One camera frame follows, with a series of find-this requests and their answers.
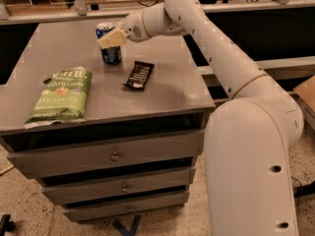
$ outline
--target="drawer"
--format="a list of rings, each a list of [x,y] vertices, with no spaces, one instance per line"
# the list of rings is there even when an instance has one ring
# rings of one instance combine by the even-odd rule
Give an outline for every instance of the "drawer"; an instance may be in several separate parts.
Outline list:
[[[147,196],[133,200],[123,200],[93,206],[82,206],[64,210],[64,215],[71,221],[90,220],[121,214],[130,214],[149,209],[172,207],[187,203],[189,191],[177,191]]]
[[[175,186],[186,186],[188,189],[195,171],[194,166],[158,170],[48,187],[43,188],[42,192],[55,205],[65,205],[108,197],[130,196]]]
[[[203,150],[203,130],[140,137],[132,141],[105,141],[49,151],[8,154],[10,162],[27,178],[43,178],[197,156]]]

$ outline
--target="snack bag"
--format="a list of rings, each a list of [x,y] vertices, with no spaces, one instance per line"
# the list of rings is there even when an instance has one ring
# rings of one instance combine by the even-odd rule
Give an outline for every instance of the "snack bag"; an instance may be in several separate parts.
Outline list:
[[[53,74],[25,123],[26,128],[84,122],[93,74],[76,67]]]

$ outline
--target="beverage can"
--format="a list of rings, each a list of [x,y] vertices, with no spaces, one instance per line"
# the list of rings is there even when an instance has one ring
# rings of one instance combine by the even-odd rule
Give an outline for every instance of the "beverage can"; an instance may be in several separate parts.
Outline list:
[[[101,38],[108,34],[111,30],[114,30],[115,25],[113,23],[100,23],[96,26],[96,36]],[[117,64],[121,60],[120,46],[114,46],[110,48],[101,49],[101,57],[106,64]]]

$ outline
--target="brown box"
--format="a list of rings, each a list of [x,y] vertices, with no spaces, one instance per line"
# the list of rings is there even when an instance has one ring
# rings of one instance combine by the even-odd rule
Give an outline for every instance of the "brown box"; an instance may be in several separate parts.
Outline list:
[[[294,91],[299,96],[297,103],[301,107],[304,119],[315,130],[315,76],[297,86]]]

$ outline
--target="floor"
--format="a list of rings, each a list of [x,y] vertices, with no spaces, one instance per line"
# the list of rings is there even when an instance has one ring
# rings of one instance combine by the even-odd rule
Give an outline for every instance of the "floor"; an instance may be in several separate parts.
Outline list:
[[[0,170],[10,163],[7,151],[0,147]],[[293,186],[315,180],[315,132],[305,126],[301,140],[290,152]],[[132,215],[103,218],[81,223],[70,222],[59,206],[54,206],[40,192],[34,180],[27,180],[17,169],[0,176],[0,216],[11,214],[17,228],[6,235],[18,236],[80,236],[80,235],[150,235],[150,236],[209,236],[205,186],[204,157],[197,161],[190,198],[185,206],[163,208]],[[314,235],[315,195],[296,199],[296,213],[300,236]]]

